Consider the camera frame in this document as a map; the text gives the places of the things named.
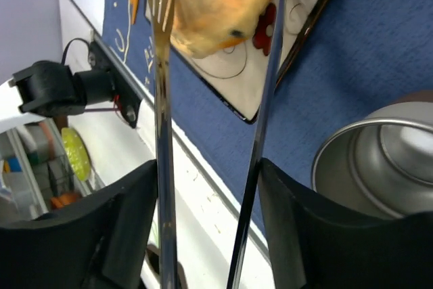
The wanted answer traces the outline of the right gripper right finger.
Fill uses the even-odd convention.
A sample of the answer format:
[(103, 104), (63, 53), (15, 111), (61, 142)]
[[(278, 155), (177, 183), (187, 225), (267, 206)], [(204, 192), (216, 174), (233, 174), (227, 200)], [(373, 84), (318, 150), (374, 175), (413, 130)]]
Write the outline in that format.
[(276, 288), (432, 287), (432, 213), (370, 217), (267, 159), (258, 189)]

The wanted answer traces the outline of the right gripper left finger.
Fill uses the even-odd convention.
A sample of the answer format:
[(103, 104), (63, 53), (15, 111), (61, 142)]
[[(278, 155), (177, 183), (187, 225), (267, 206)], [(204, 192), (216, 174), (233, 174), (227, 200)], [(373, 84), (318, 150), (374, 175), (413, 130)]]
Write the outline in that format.
[(139, 288), (156, 161), (31, 221), (1, 226), (2, 288)]

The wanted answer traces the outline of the pale speckled bagel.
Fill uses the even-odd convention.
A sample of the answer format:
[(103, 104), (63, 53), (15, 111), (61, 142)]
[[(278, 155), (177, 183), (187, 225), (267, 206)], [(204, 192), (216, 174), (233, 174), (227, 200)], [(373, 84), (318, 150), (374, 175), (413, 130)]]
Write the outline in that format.
[(270, 0), (175, 0), (172, 45), (205, 58), (249, 39)]

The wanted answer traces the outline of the metal tongs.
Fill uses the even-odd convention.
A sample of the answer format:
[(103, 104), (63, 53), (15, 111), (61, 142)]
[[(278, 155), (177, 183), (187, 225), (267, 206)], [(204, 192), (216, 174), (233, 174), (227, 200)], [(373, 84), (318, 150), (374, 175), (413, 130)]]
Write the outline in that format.
[[(177, 288), (177, 225), (175, 209), (175, 180), (173, 171), (173, 138), (170, 111), (170, 34), (173, 27), (175, 0), (147, 0), (153, 28), (155, 60), (155, 126), (156, 160), (158, 165), (158, 228), (160, 238), (160, 286)], [(228, 288), (240, 285), (246, 252), (248, 230), (260, 160), (267, 132), (267, 121), (283, 45), (285, 0), (278, 0), (263, 95), (258, 110), (254, 143), (246, 180), (246, 188), (237, 224), (235, 244), (227, 280)]]

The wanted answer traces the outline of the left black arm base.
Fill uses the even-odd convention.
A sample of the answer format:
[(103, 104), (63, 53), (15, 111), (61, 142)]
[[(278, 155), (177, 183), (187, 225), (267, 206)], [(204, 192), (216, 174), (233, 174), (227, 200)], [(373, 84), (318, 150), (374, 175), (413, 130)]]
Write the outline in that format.
[(120, 58), (100, 38), (94, 38), (89, 45), (88, 60), (92, 68), (108, 72), (114, 88), (114, 103), (128, 126), (136, 129), (143, 95)]

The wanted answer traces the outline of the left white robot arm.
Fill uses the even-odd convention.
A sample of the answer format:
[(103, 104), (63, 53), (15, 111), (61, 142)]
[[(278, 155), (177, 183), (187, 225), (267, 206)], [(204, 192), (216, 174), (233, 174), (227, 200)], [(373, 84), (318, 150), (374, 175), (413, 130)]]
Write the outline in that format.
[(106, 69), (73, 73), (61, 63), (36, 62), (1, 85), (1, 132), (45, 118), (79, 115), (114, 95)]

